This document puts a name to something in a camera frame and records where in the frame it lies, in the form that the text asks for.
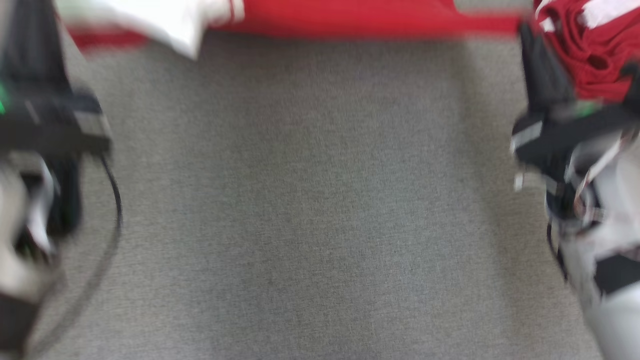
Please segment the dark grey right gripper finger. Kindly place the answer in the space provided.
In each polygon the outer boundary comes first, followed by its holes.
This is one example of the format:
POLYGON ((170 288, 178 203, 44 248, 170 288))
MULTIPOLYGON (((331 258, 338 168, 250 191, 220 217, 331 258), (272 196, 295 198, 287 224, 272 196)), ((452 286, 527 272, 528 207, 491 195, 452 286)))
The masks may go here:
POLYGON ((523 117, 571 117, 577 104, 570 76, 537 25, 518 27, 527 105, 523 117))
POLYGON ((630 80, 630 86, 622 104, 630 110, 640 109, 640 64, 627 63, 620 71, 620 77, 630 80))

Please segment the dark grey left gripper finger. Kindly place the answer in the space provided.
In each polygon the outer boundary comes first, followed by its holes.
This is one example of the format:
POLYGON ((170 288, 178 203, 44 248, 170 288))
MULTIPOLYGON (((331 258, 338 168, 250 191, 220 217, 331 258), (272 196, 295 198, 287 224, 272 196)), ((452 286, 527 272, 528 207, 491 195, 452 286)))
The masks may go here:
POLYGON ((11 88, 71 91, 52 0, 1 2, 0 77, 11 88))

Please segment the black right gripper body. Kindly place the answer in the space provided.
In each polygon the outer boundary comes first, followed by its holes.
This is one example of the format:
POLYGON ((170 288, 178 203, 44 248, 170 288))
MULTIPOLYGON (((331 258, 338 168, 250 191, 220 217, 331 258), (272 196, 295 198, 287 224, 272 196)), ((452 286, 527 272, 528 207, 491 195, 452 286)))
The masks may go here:
POLYGON ((510 151, 519 163, 548 177, 562 177, 578 145, 638 127, 638 110, 625 104, 558 104, 519 116, 512 128, 510 151))

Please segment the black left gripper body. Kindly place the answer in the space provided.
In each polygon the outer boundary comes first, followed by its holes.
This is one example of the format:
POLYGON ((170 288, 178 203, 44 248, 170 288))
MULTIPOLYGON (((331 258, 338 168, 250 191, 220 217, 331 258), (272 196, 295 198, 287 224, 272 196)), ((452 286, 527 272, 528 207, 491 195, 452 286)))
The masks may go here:
POLYGON ((0 125, 2 152, 100 157, 113 147, 98 98, 87 91, 2 92, 0 125))

